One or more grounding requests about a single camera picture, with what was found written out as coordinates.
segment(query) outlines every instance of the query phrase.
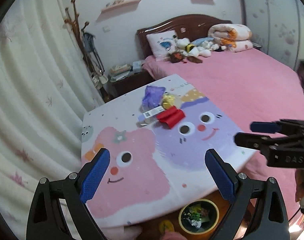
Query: cartoon eye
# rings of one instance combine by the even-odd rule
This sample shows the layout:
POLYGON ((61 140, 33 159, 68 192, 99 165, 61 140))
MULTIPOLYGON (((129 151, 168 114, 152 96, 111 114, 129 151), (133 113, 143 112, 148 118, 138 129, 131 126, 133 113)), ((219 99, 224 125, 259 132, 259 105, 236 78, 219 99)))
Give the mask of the cartoon eye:
POLYGON ((210 112, 204 112, 200 114, 200 121, 204 124, 211 124, 215 121, 215 116, 210 112))
POLYGON ((191 122, 184 122, 178 127, 179 133, 184 136, 189 136, 195 132, 195 126, 191 122))
POLYGON ((127 167, 133 161, 132 154, 129 151, 120 152, 116 157, 116 163, 120 167, 127 167))

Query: bowl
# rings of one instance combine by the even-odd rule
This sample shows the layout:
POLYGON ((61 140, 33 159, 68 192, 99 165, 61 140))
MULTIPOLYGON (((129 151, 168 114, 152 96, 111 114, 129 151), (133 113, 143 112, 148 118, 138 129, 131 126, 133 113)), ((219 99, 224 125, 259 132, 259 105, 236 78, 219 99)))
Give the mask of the bowl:
POLYGON ((208 199, 200 199, 194 201, 191 204, 188 204, 187 206, 181 209, 179 214, 179 224, 181 228, 185 232, 191 235, 202 235, 211 231, 217 225, 218 221, 219 221, 219 209, 212 201, 208 199), (208 210, 209 219, 210 219, 208 222, 203 222, 199 229, 192 226, 190 222, 186 218, 184 218, 184 213, 188 212, 190 210, 190 207, 198 204, 201 205, 201 208, 208 210))

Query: red cloth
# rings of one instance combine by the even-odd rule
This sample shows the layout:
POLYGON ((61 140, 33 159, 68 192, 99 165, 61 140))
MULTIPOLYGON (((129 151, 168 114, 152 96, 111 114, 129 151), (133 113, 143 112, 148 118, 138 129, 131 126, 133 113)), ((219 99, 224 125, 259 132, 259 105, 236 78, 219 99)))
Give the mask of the red cloth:
POLYGON ((184 112, 181 109, 177 109, 175 106, 172 106, 168 110, 156 116, 160 122, 166 123, 170 129, 172 129, 184 117, 184 112))

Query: light switch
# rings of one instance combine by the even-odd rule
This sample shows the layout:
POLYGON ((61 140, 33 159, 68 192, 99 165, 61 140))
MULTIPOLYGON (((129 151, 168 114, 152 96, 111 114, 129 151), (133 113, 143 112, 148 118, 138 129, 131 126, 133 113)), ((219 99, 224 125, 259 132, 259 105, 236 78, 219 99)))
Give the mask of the light switch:
POLYGON ((105 33, 108 33, 109 31, 111 31, 110 26, 104 26, 104 27, 103 27, 103 31, 104 31, 105 33))

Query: white pillow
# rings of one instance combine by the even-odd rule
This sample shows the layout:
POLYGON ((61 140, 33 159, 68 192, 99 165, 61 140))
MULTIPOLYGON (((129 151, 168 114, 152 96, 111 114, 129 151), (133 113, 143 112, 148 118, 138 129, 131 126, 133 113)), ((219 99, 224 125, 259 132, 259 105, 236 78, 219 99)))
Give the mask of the white pillow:
POLYGON ((168 53, 176 50, 173 36, 176 36, 175 31, 147 35, 151 50, 157 61, 165 60, 168 53))

